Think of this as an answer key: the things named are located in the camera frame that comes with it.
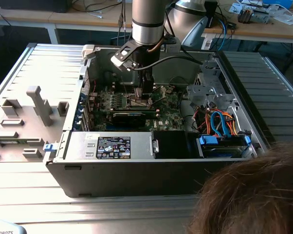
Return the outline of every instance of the table leg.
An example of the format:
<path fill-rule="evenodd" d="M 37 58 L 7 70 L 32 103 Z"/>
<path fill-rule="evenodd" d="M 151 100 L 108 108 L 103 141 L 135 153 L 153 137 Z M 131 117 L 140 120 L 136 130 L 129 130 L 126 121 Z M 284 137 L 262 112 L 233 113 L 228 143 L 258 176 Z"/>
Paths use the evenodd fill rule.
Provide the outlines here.
<path fill-rule="evenodd" d="M 216 34 L 213 34 L 213 33 L 205 34 L 205 38 L 204 38 L 203 44 L 201 46 L 202 50 L 209 50 L 211 43 L 212 43 L 213 39 L 215 38 L 215 35 Z"/>
<path fill-rule="evenodd" d="M 55 28 L 55 25 L 54 24 L 48 24 L 46 29 L 48 30 L 48 34 L 49 34 L 51 44 L 60 44 L 58 32 L 57 32 L 57 29 Z"/>

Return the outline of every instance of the floor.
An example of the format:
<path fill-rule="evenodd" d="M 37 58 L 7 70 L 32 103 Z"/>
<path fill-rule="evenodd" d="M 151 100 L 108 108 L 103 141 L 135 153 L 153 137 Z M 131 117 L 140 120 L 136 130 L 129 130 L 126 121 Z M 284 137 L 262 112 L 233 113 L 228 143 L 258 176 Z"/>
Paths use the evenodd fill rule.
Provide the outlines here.
<path fill-rule="evenodd" d="M 0 36 L 0 83 L 29 42 L 50 43 L 45 29 L 5 26 L 2 31 L 3 35 Z M 117 36 L 116 32 L 81 30 L 59 30 L 58 33 L 62 44 L 80 45 L 87 43 L 115 45 Z M 255 48 L 256 43 L 255 41 L 228 40 L 224 43 L 223 50 L 250 52 Z M 262 45 L 259 52 L 261 55 L 269 57 L 281 69 L 291 52 L 291 45 L 269 42 Z M 293 65 L 286 72 L 286 77 L 293 85 Z"/>

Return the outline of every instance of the wire bundle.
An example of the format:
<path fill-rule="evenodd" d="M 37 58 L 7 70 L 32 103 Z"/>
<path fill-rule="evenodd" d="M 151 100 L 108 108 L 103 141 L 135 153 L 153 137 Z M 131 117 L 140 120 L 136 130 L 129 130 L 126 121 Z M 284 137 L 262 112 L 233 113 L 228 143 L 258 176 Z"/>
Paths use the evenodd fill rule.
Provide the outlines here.
<path fill-rule="evenodd" d="M 197 128 L 197 130 L 199 132 L 204 133 L 206 131 L 206 134 L 208 134 L 208 135 L 210 135 L 212 132 L 214 132 L 215 133 L 214 136 L 220 137 L 219 132 L 218 132 L 218 127 L 220 126 L 221 122 L 219 123 L 217 128 L 212 128 L 212 125 L 214 123 L 211 123 L 211 120 L 212 120 L 211 115 L 214 112 L 219 112 L 223 116 L 225 116 L 225 122 L 226 122 L 227 126 L 229 127 L 231 135 L 234 135 L 234 136 L 238 135 L 236 132 L 236 129 L 235 129 L 235 119 L 229 113 L 223 112 L 219 109 L 207 109 L 206 110 L 205 121 Z M 198 113 L 198 110 L 195 112 L 195 114 L 193 116 L 194 118 L 196 117 L 197 113 Z"/>

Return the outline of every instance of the silver cylinder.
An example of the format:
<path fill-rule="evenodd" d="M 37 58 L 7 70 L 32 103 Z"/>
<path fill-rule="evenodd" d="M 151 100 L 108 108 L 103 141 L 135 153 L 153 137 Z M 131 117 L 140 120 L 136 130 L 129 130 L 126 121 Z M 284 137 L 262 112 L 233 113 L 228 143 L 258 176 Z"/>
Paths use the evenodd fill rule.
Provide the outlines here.
<path fill-rule="evenodd" d="M 163 25 L 159 27 L 143 27 L 132 23 L 132 38 L 142 45 L 154 45 L 163 35 Z"/>
<path fill-rule="evenodd" d="M 132 1 L 132 38 L 143 45 L 156 44 L 162 37 L 165 0 Z"/>

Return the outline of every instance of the blue cable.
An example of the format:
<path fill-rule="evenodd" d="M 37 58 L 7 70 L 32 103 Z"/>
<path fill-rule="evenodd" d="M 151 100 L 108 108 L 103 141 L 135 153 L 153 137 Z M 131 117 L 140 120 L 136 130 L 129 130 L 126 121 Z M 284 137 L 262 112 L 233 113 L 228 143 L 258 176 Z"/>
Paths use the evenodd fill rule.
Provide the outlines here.
<path fill-rule="evenodd" d="M 225 36 L 226 36 L 226 28 L 225 28 L 225 25 L 224 25 L 224 23 L 223 23 L 221 20 L 219 20 L 219 22 L 220 22 L 220 23 L 222 24 L 222 26 L 223 26 L 224 37 L 223 37 L 223 40 L 222 40 L 221 46 L 219 47 L 218 51 L 221 50 L 221 48 L 223 47 L 224 40 L 225 40 Z"/>
<path fill-rule="evenodd" d="M 217 133 L 218 136 L 221 136 L 221 133 L 218 132 L 218 130 L 217 130 L 217 129 L 215 128 L 215 126 L 214 126 L 214 117 L 215 117 L 216 114 L 219 114 L 219 115 L 220 115 L 220 119 L 221 119 L 221 124 L 222 124 L 223 133 L 224 133 L 227 137 L 231 137 L 231 134 L 230 134 L 229 130 L 227 129 L 226 125 L 225 125 L 225 124 L 226 124 L 225 118 L 224 118 L 223 114 L 220 113 L 219 111 L 215 111 L 215 112 L 211 115 L 211 117 L 210 117 L 210 124 L 211 124 L 211 128 L 212 128 L 212 130 L 214 130 L 214 132 Z"/>

